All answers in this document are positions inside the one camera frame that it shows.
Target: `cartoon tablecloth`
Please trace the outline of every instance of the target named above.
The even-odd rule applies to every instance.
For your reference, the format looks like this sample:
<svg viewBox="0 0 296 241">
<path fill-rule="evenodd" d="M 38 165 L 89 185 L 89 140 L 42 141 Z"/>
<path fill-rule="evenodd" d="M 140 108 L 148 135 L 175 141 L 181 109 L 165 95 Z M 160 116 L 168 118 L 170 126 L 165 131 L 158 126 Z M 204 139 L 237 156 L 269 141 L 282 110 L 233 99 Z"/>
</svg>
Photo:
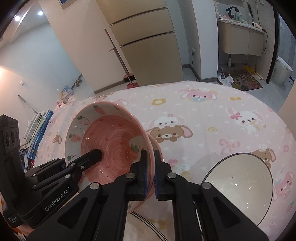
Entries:
<svg viewBox="0 0 296 241">
<path fill-rule="evenodd" d="M 224 157 L 252 152 L 268 165 L 274 182 L 271 206 L 259 227 L 275 240 L 296 205 L 296 142 L 280 117 L 260 100 L 234 88 L 184 81 L 95 96 L 55 112 L 38 149 L 35 165 L 65 156 L 68 127 L 86 105 L 112 101 L 129 110 L 160 144 L 164 161 L 188 181 L 201 183 Z M 137 213 L 174 240 L 171 202 L 152 196 Z"/>
</svg>

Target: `stack of books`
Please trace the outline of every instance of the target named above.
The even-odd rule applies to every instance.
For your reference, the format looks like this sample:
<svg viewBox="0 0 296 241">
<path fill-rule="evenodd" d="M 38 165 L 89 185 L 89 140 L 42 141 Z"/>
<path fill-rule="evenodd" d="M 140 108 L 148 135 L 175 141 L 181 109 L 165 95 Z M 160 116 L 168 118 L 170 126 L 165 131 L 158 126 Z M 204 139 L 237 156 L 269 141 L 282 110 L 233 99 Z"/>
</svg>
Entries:
<svg viewBox="0 0 296 241">
<path fill-rule="evenodd" d="M 51 110 L 44 110 L 36 114 L 29 123 L 24 135 L 28 145 L 28 158 L 35 159 L 38 146 L 53 114 Z"/>
</svg>

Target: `screw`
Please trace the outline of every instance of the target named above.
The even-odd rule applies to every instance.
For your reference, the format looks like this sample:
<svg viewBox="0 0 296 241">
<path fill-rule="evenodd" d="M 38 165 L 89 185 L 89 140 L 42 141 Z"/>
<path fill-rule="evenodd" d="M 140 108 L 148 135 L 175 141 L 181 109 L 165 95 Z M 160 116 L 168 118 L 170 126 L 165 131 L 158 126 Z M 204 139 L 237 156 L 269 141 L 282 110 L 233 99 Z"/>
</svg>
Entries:
<svg viewBox="0 0 296 241">
<path fill-rule="evenodd" d="M 202 187 L 203 187 L 204 189 L 210 189 L 211 186 L 212 186 L 212 185 L 211 185 L 210 183 L 208 183 L 208 182 L 205 182 L 205 183 L 202 184 Z"/>
<path fill-rule="evenodd" d="M 169 172 L 168 173 L 168 178 L 174 179 L 176 177 L 177 177 L 177 174 L 176 173 L 174 173 L 174 172 Z"/>
<path fill-rule="evenodd" d="M 132 173 L 132 172 L 129 172 L 129 173 L 126 174 L 126 178 L 128 178 L 128 179 L 132 179 L 134 177 L 135 177 L 135 174 Z"/>
<path fill-rule="evenodd" d="M 89 186 L 92 190 L 96 190 L 100 187 L 100 184 L 99 183 L 92 183 L 90 186 Z"/>
</svg>

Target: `blue book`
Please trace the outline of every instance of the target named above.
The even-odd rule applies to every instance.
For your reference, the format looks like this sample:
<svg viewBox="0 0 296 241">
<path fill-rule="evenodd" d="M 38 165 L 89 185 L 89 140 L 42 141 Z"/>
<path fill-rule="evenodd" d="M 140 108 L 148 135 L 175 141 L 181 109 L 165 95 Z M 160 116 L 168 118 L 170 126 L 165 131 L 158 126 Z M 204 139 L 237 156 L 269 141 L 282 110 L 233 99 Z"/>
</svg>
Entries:
<svg viewBox="0 0 296 241">
<path fill-rule="evenodd" d="M 54 113 L 52 111 L 49 111 L 46 115 L 46 119 L 44 121 L 44 123 L 42 124 L 42 127 L 40 128 L 38 134 L 36 135 L 36 138 L 34 140 L 34 144 L 32 145 L 32 149 L 30 150 L 30 153 L 29 153 L 29 158 L 34 160 L 35 159 L 35 156 L 36 156 L 36 152 L 37 152 L 37 149 L 38 149 L 38 146 L 41 142 L 41 139 L 45 133 L 45 130 L 46 130 L 46 127 L 47 127 L 47 124 L 50 120 L 50 118 L 52 117 Z"/>
</svg>

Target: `strawberry pattern bowl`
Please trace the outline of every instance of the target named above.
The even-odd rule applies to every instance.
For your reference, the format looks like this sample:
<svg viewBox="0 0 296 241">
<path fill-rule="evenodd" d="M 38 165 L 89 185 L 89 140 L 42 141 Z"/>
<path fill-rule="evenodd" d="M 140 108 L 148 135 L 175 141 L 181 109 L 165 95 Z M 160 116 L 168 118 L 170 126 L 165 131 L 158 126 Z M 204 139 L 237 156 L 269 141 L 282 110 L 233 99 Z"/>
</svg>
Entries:
<svg viewBox="0 0 296 241">
<path fill-rule="evenodd" d="M 130 165 L 140 160 L 141 150 L 145 149 L 148 151 L 147 193 L 150 193 L 155 172 L 153 150 L 160 149 L 159 145 L 120 104 L 92 103 L 73 118 L 65 142 L 67 164 L 95 148 L 103 152 L 103 159 L 83 172 L 80 190 L 93 182 L 102 185 L 113 182 L 129 172 Z M 130 202 L 128 211 L 141 203 Z"/>
</svg>

